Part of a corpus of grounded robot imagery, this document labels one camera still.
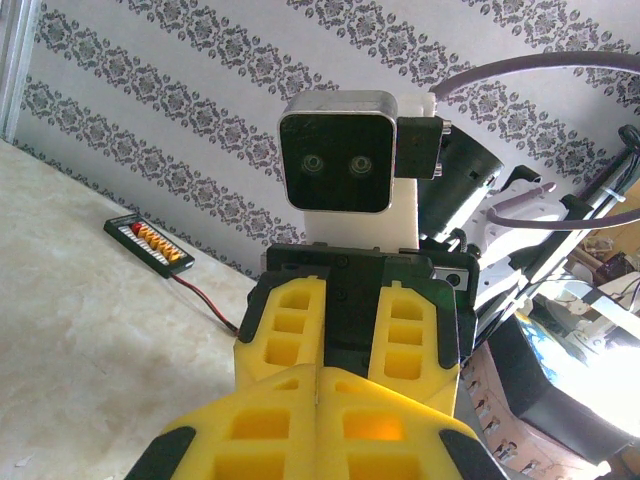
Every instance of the red wire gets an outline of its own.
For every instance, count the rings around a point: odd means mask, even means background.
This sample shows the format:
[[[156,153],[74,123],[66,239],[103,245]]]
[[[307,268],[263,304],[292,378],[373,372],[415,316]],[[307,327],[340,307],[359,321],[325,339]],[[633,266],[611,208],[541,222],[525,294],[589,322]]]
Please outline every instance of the red wire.
[[[211,301],[211,299],[198,287],[187,282],[183,278],[180,278],[177,275],[171,274],[171,278],[173,278],[180,285],[187,287],[189,290],[193,291],[207,306],[211,309],[211,311],[220,319],[220,321],[227,327],[234,335],[238,335],[238,327],[236,327],[233,323],[231,323],[227,318],[222,314],[222,312],[215,306],[215,304]]]

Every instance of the yellow foam padding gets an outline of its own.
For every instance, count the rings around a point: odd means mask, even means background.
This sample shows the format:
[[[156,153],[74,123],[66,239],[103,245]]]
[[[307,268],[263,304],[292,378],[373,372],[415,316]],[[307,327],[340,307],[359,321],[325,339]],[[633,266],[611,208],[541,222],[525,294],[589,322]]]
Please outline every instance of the yellow foam padding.
[[[369,380],[451,416],[459,371],[438,363],[435,305],[399,282],[382,287]]]
[[[172,422],[194,439],[172,480],[458,480],[453,418],[337,368],[298,365]]]
[[[319,373],[316,480],[461,479],[443,429],[465,424],[338,368]]]
[[[314,478],[316,367],[300,365],[172,422],[196,435],[171,480]]]
[[[274,288],[250,343],[236,341],[236,389],[294,365],[322,365],[326,281],[296,278]]]

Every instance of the damask wallpaper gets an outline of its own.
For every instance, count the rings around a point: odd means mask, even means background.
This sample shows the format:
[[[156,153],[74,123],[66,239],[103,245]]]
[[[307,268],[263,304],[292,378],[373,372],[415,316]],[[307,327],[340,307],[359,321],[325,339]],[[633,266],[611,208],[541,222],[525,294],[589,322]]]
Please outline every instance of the damask wallpaper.
[[[473,65],[636,53],[634,0],[46,0],[15,143],[251,276],[304,241],[276,123],[304,89],[416,93]],[[438,107],[507,165],[574,192],[640,119],[640,78],[513,75]]]

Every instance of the gray cable sleeve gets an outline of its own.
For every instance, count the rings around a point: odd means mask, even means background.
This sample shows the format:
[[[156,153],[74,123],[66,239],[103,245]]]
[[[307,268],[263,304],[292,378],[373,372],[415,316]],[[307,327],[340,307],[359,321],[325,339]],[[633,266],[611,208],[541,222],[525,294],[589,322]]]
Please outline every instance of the gray cable sleeve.
[[[565,220],[561,222],[545,222],[538,220],[514,220],[511,218],[500,217],[500,212],[515,207],[522,203],[528,202],[543,192],[550,191],[553,183],[538,186],[528,192],[517,195],[508,200],[504,200],[487,210],[487,220],[496,225],[509,228],[531,228],[534,230],[554,230],[554,231],[572,231],[572,230],[598,230],[601,228],[619,227],[627,223],[633,223],[640,220],[640,208],[631,210],[630,212],[614,215],[613,217],[595,218],[591,220]]]
[[[640,56],[613,52],[552,52],[500,60],[472,68],[429,89],[438,100],[472,83],[498,75],[546,68],[592,67],[640,75]]]

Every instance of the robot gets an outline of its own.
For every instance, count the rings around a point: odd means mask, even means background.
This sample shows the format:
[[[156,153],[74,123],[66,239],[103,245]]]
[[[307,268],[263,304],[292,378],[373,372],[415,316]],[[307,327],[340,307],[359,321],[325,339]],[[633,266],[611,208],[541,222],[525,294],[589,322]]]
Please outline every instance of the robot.
[[[169,424],[126,480],[507,478],[453,418],[460,362],[476,337],[480,265],[515,244],[513,229],[474,217],[502,164],[435,116],[436,94],[291,100],[280,150],[307,244],[265,254],[234,346],[236,392]],[[440,177],[449,180],[430,186]],[[518,200],[513,215],[566,213],[535,179],[510,185],[492,205],[534,192],[549,209]],[[425,195],[432,208],[419,218]],[[460,236],[449,251],[459,227],[472,241]],[[494,417],[485,430],[498,426]],[[505,460],[516,448],[494,454]]]

